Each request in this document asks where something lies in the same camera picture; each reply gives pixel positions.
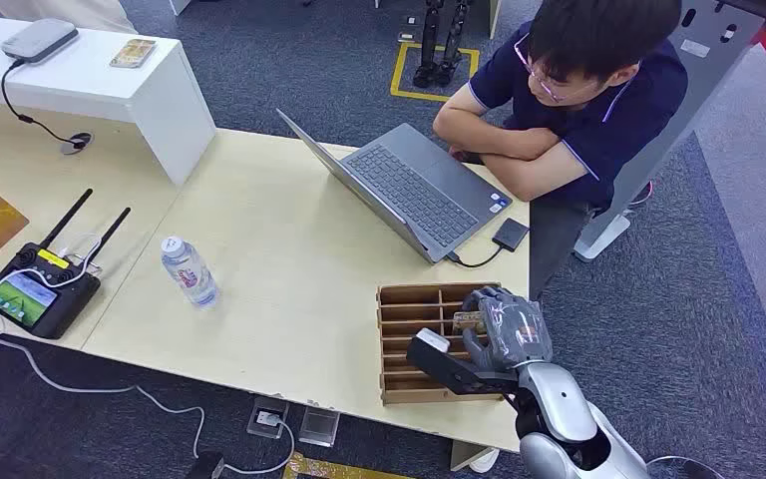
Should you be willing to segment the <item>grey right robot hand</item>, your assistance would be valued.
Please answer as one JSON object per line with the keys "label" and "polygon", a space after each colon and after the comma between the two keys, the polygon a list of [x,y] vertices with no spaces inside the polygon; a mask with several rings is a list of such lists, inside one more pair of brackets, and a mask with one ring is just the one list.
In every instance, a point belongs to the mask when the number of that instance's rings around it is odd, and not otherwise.
{"label": "grey right robot hand", "polygon": [[541,307],[499,286],[485,286],[464,299],[463,312],[477,312],[486,328],[483,344],[471,327],[463,340],[471,360],[484,371],[506,371],[532,361],[551,361],[553,344]]}

